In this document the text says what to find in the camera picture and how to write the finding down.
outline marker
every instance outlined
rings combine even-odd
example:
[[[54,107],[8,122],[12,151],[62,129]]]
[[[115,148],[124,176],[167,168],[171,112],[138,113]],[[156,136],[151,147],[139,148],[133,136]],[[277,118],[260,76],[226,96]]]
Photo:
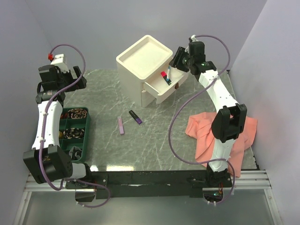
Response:
[[[124,127],[123,127],[122,117],[120,117],[120,116],[118,116],[118,124],[119,124],[120,135],[123,135]]]
[[[129,111],[129,114],[132,116],[133,119],[135,119],[135,121],[138,124],[141,124],[143,122],[132,110]]]
[[[167,74],[165,73],[165,71],[161,72],[160,74],[164,78],[164,80],[167,82],[167,84],[170,85],[171,84],[171,80],[169,79],[167,81]]]
[[[171,74],[171,66],[168,66],[168,71],[167,71],[167,81],[170,80],[170,74]]]

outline white drawer unit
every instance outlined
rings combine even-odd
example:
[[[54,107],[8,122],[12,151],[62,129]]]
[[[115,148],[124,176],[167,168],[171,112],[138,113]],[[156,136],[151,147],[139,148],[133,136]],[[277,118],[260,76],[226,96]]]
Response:
[[[167,72],[173,52],[150,35],[146,35],[117,56],[117,67],[123,93],[137,105],[146,107],[154,99],[162,103],[188,77],[171,68],[171,85],[161,72]]]

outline pink highlighter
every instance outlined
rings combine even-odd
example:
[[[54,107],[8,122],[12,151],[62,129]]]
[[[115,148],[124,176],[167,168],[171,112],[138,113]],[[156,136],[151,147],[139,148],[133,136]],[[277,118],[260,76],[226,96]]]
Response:
[[[120,117],[120,116],[118,116],[118,124],[119,124],[120,135],[123,135],[124,127],[123,127],[122,117]]]

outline purple highlighter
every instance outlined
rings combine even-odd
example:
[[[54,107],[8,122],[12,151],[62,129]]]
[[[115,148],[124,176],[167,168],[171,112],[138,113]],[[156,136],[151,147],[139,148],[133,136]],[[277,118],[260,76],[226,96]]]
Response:
[[[122,117],[120,117],[120,116],[118,116],[118,124],[119,124],[120,135],[123,135],[124,127],[123,127]]]
[[[135,119],[135,121],[138,124],[142,123],[142,120],[135,114],[135,112],[133,112],[132,110],[129,111],[129,114],[132,116],[133,119]]]

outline open drawer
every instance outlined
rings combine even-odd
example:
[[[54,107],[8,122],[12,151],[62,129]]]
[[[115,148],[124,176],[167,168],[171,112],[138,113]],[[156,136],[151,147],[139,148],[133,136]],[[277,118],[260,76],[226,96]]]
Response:
[[[171,68],[170,79],[172,83],[168,85],[160,74],[162,71],[157,71],[156,74],[143,83],[143,88],[157,99],[157,104],[162,103],[188,78],[187,73],[176,68]]]

